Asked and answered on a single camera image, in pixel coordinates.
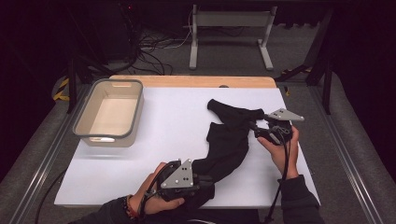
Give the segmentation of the person's right hand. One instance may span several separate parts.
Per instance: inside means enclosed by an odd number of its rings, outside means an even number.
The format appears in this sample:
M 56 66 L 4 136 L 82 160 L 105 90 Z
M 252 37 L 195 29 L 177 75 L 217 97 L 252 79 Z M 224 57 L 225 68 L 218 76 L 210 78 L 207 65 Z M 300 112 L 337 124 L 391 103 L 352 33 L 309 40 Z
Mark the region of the person's right hand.
M 271 154 L 273 163 L 285 179 L 292 179 L 299 176 L 297 169 L 299 131 L 292 126 L 292 138 L 285 146 L 276 146 L 263 137 L 258 141 Z

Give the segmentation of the beige plastic basket grey rim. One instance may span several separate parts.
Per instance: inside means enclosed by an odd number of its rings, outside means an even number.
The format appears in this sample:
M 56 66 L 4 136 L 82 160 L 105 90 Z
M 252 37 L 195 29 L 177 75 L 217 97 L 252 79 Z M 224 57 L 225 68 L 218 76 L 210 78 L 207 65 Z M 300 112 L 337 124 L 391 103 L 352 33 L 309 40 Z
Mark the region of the beige plastic basket grey rim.
M 137 79 L 96 81 L 78 114 L 74 134 L 92 147 L 130 147 L 144 104 L 143 90 Z

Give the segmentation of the person's dark clothing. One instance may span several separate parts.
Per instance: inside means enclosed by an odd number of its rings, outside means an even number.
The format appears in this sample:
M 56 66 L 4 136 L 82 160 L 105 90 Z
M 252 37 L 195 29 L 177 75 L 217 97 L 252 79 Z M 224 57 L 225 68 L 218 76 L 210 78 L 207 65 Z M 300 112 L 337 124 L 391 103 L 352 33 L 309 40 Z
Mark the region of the person's dark clothing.
M 260 224 L 256 209 L 176 209 L 140 218 L 136 224 Z

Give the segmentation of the aluminium rail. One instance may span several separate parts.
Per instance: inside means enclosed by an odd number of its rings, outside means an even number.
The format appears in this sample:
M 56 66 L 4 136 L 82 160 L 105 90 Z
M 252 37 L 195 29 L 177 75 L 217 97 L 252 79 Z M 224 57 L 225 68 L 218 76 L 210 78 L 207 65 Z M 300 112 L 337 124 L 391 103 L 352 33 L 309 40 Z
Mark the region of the aluminium rail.
M 366 216 L 369 224 L 384 224 L 382 217 L 379 215 L 378 210 L 372 200 L 372 197 L 361 178 L 359 171 L 353 160 L 351 159 L 346 144 L 341 138 L 335 123 L 333 122 L 332 116 L 326 112 L 321 101 L 321 93 L 316 87 L 308 88 L 318 111 L 324 120 L 325 126 L 330 133 L 333 144 L 335 145 L 335 152 L 338 155 L 342 166 L 346 172 L 346 176 L 351 184 L 351 187 L 356 195 L 362 211 Z
M 88 94 L 88 91 L 88 85 L 82 85 L 77 90 L 77 102 L 75 107 L 69 114 L 64 115 L 64 119 L 60 128 L 56 132 L 56 135 L 54 136 L 54 139 L 50 144 L 44 159 L 34 172 L 33 179 L 30 181 L 27 190 L 24 192 L 23 197 L 21 198 L 21 201 L 8 224 L 22 224 L 22 222 L 26 219 L 27 214 L 33 206 L 33 203 L 37 198 L 42 186 L 44 185 L 57 155 L 59 154 L 60 147 L 64 142 L 64 136 L 71 129 L 71 125 L 77 116 L 77 110 L 81 107 L 82 99 Z

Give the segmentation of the black tank top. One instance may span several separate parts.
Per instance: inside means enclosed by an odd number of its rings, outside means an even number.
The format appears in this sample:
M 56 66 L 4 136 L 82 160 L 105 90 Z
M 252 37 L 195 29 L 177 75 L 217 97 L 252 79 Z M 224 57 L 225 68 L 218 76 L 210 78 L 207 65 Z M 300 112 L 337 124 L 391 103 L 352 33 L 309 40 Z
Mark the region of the black tank top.
M 264 112 L 233 107 L 214 99 L 208 102 L 207 109 L 219 117 L 221 124 L 210 124 L 206 137 L 208 154 L 195 160 L 192 170 L 197 175 L 210 176 L 216 183 L 240 166 L 248 153 L 249 123 L 264 119 Z

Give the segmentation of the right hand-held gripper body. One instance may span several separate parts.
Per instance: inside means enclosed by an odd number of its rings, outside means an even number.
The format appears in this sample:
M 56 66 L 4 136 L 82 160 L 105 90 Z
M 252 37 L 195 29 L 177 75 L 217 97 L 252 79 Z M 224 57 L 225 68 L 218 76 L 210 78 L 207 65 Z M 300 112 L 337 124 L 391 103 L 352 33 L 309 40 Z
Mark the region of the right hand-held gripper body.
M 268 128 L 259 127 L 257 132 L 254 132 L 256 138 L 263 137 L 276 146 L 285 145 L 292 138 L 291 122 L 304 121 L 304 117 L 297 115 L 285 108 L 266 114 L 271 118 L 267 121 Z

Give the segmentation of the person's left hand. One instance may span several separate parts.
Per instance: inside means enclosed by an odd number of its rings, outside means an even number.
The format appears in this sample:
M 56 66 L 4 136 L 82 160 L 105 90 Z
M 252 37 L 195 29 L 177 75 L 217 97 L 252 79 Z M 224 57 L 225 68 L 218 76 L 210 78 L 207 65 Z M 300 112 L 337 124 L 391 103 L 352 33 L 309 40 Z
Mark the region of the person's left hand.
M 155 171 L 147 176 L 138 191 L 129 199 L 128 204 L 130 208 L 137 214 L 145 213 L 146 215 L 153 215 L 161 211 L 176 209 L 185 202 L 183 198 L 167 202 L 159 196 L 147 197 L 145 199 L 145 193 L 149 189 L 155 189 L 154 178 L 165 165 L 165 162 L 161 162 Z

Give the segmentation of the grey metal stand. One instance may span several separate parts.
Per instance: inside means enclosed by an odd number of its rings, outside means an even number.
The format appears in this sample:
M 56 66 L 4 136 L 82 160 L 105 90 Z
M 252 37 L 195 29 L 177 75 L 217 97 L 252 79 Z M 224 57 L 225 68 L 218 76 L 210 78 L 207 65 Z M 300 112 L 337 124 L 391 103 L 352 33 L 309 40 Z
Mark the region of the grey metal stand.
M 277 7 L 264 11 L 202 11 L 197 5 L 191 11 L 191 54 L 189 68 L 195 70 L 198 59 L 198 28 L 199 27 L 262 27 L 265 29 L 263 38 L 258 39 L 265 68 L 274 69 L 267 43 L 276 17 Z

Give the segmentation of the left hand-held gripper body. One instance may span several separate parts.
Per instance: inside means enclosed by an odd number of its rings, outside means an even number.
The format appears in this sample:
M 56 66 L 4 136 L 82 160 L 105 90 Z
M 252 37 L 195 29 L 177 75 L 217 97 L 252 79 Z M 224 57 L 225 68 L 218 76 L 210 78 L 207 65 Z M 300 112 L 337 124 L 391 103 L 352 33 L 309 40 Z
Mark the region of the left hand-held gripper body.
M 165 201 L 192 197 L 198 189 L 191 159 L 170 161 L 159 172 L 157 192 Z

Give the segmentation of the black device with red light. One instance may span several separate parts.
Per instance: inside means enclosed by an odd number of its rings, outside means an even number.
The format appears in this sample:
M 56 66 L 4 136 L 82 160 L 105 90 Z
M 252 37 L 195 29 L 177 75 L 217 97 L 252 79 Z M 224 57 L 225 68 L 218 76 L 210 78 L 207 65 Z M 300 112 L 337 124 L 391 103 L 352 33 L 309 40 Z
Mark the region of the black device with red light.
M 131 56 L 128 30 L 118 3 L 105 3 L 104 49 L 111 60 L 121 60 Z

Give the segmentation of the yellow black hazard tape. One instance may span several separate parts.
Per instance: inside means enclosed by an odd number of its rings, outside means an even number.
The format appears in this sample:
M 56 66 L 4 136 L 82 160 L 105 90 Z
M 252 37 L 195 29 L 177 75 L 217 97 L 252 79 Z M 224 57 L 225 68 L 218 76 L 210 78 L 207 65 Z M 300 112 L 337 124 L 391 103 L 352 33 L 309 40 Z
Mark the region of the yellow black hazard tape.
M 69 101 L 70 98 L 68 95 L 64 95 L 64 90 L 69 82 L 69 78 L 65 77 L 59 85 L 58 90 L 53 95 L 52 99 L 54 101 L 61 100 L 61 101 Z

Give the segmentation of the black metal stand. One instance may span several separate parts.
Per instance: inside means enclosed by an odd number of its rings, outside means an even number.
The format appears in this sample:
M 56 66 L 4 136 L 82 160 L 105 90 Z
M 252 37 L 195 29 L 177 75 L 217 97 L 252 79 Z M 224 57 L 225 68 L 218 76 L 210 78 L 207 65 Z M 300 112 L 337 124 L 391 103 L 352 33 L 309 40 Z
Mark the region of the black metal stand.
M 98 62 L 87 56 L 75 54 L 68 61 L 67 77 L 69 79 L 69 106 L 67 113 L 71 113 L 77 105 L 77 78 L 88 84 L 93 81 L 93 74 L 90 68 L 93 67 L 99 73 L 112 76 L 113 72 Z
M 294 77 L 310 68 L 311 72 L 305 79 L 305 83 L 308 86 L 317 86 L 318 83 L 323 80 L 321 104 L 328 115 L 331 114 L 330 96 L 332 85 L 332 62 L 330 57 L 322 50 L 322 46 L 328 31 L 328 26 L 332 19 L 332 13 L 333 8 L 330 7 L 320 23 L 317 34 L 308 53 L 306 54 L 304 62 L 290 71 L 284 70 L 279 77 L 275 78 L 276 82 L 285 82 L 291 77 Z

